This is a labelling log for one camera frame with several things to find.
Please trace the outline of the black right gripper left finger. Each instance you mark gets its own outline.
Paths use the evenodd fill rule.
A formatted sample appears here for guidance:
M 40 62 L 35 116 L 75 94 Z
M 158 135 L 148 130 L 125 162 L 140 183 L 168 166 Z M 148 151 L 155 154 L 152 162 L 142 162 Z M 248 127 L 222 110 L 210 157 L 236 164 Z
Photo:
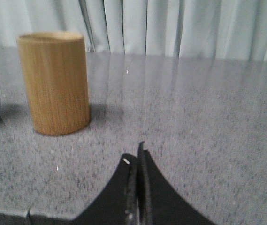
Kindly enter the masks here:
M 137 157 L 122 154 L 101 193 L 73 219 L 29 214 L 32 225 L 138 225 Z

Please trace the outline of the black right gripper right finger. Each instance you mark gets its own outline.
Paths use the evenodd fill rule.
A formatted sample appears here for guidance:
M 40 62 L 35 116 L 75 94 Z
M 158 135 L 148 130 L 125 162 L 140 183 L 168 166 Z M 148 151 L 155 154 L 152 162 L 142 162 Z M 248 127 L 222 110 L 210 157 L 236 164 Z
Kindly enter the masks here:
M 173 189 L 143 142 L 137 151 L 137 195 L 142 225 L 213 224 Z

